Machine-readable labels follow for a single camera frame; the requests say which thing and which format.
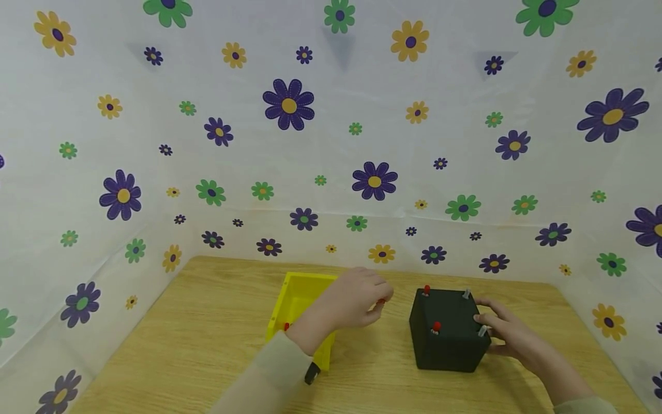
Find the beige sleeve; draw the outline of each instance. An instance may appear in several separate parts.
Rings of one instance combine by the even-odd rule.
[[[312,362],[283,331],[262,348],[209,414],[278,414],[294,396]]]

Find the yellow box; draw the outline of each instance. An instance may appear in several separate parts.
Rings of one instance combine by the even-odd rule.
[[[312,305],[315,299],[336,279],[336,276],[287,272],[285,281],[273,308],[271,320],[267,328],[267,342],[277,331],[285,328],[285,323],[292,325],[297,318]],[[322,371],[329,371],[331,346],[336,340],[336,333],[329,335],[322,346],[315,352],[312,361]]]

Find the fabric wall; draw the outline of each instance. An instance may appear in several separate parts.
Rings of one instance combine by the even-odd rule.
[[[70,409],[206,254],[555,284],[662,412],[660,17],[8,3],[0,400]]]

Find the black box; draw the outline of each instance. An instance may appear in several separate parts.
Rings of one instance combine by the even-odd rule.
[[[463,291],[430,289],[416,290],[409,316],[416,365],[421,370],[474,372],[491,339],[487,332],[479,336],[481,324],[473,320],[478,307]],[[438,333],[432,328],[441,323]]]

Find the wooden table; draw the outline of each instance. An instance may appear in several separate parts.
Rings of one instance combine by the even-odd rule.
[[[285,272],[341,268],[199,256],[182,269],[113,355],[73,414],[203,414],[264,345]],[[561,294],[550,285],[402,272],[382,319],[340,331],[331,369],[286,413],[551,413],[538,379],[486,355],[473,374],[416,368],[408,318],[416,288],[465,289],[505,303],[558,348],[621,413],[643,406]]]

